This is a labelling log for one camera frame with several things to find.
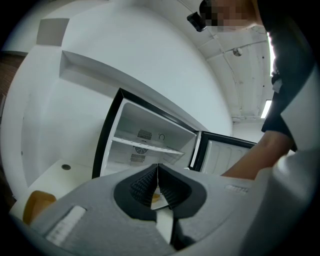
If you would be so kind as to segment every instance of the ceiling light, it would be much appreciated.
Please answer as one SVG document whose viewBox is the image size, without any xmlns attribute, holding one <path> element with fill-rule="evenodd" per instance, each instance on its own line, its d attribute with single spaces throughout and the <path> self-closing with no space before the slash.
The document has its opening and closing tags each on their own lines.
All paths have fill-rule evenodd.
<svg viewBox="0 0 320 256">
<path fill-rule="evenodd" d="M 269 112 L 269 109 L 271 107 L 271 103 L 272 103 L 272 100 L 269 99 L 265 102 L 265 105 L 264 105 L 264 109 L 263 109 L 263 112 L 262 112 L 262 115 L 261 115 L 261 118 L 266 118 L 268 112 Z"/>
<path fill-rule="evenodd" d="M 269 33 L 267 33 L 268 37 L 268 44 L 269 44 L 269 51 L 270 51 L 270 76 L 272 77 L 272 72 L 274 71 L 274 61 L 275 61 L 275 53 L 274 53 L 274 48 L 271 45 L 271 39 L 269 37 Z"/>
</svg>

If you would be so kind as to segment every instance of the refrigerator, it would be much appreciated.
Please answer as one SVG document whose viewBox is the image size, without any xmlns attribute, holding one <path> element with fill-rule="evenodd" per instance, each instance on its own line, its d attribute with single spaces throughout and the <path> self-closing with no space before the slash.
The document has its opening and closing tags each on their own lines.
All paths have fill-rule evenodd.
<svg viewBox="0 0 320 256">
<path fill-rule="evenodd" d="M 171 164 L 221 175 L 254 145 L 250 141 L 195 130 L 120 88 L 99 136 L 92 178 L 150 164 Z"/>
</svg>

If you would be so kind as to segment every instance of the refrigerator shelf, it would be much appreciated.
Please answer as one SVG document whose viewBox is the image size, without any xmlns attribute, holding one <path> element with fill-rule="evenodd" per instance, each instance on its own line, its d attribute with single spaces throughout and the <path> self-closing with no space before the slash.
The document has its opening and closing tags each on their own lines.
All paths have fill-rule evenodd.
<svg viewBox="0 0 320 256">
<path fill-rule="evenodd" d="M 131 145 L 131 146 L 142 148 L 142 149 L 158 151 L 158 152 L 177 154 L 177 155 L 184 155 L 185 154 L 183 152 L 180 152 L 180 151 L 177 151 L 174 149 L 169 149 L 169 148 L 162 147 L 162 146 L 154 146 L 154 145 L 150 145 L 144 141 L 140 141 L 140 140 L 136 140 L 136 139 L 129 139 L 129 138 L 120 137 L 120 136 L 114 136 L 112 138 L 112 141 Z"/>
</svg>

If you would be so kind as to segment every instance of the ceiling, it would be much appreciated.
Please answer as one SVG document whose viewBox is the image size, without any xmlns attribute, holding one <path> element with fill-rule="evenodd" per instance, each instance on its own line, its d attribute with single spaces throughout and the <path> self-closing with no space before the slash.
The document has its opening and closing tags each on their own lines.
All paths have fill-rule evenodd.
<svg viewBox="0 0 320 256">
<path fill-rule="evenodd" d="M 218 79 L 232 120 L 259 121 L 266 100 L 272 99 L 270 53 L 266 31 L 252 27 L 215 33 L 210 27 L 197 32 L 187 16 L 199 10 L 202 0 L 149 0 L 148 8 L 178 28 L 201 52 Z M 235 56 L 234 48 L 242 55 Z"/>
</svg>

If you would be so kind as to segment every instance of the person's arm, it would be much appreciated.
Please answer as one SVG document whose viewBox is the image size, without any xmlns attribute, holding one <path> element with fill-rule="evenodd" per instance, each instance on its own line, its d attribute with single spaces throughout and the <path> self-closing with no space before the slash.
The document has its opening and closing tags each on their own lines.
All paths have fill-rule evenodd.
<svg viewBox="0 0 320 256">
<path fill-rule="evenodd" d="M 272 167 L 280 157 L 289 152 L 293 144 L 293 140 L 287 135 L 268 130 L 261 140 L 222 176 L 254 180 L 261 169 Z"/>
</svg>

